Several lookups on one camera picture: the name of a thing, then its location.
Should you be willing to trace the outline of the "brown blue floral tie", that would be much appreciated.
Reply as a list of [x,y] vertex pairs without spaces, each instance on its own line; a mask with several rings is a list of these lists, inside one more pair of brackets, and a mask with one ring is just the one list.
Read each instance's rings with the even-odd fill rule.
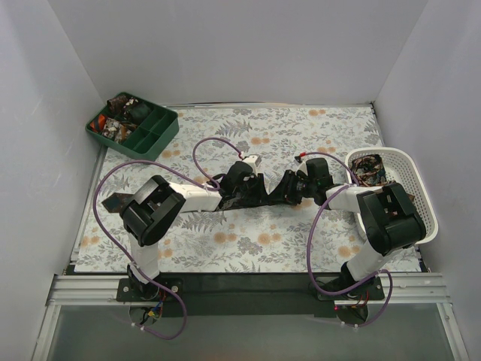
[[[101,204],[110,214],[119,214],[123,207],[127,205],[132,198],[131,193],[112,193]],[[297,203],[289,202],[286,199],[263,199],[256,202],[254,199],[236,199],[221,201],[216,211],[231,211],[245,208],[258,208],[263,206],[288,205],[294,206]]]

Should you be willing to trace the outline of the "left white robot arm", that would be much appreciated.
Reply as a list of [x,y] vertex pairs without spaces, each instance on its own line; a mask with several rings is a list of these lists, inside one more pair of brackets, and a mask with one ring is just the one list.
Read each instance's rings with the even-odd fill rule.
[[130,240],[132,261],[128,275],[131,288],[145,301],[158,296],[158,242],[179,214],[253,208],[266,198],[262,173],[225,174],[217,191],[169,183],[158,175],[150,178],[120,212]]

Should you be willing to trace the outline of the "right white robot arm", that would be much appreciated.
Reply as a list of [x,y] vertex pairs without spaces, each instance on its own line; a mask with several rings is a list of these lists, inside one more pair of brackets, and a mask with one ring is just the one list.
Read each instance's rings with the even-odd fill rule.
[[[316,171],[313,175],[286,171],[268,195],[271,204],[296,205],[303,198],[311,198],[319,206],[309,231],[306,256],[312,285],[324,296],[344,294],[349,299],[357,299],[367,290],[370,279],[385,272],[383,266],[395,251],[411,247],[427,235],[416,206],[398,183],[369,190],[352,184],[335,184],[327,171]],[[310,254],[316,224],[327,210],[359,214],[367,240],[360,251],[342,265],[339,276],[322,286],[313,275]]]

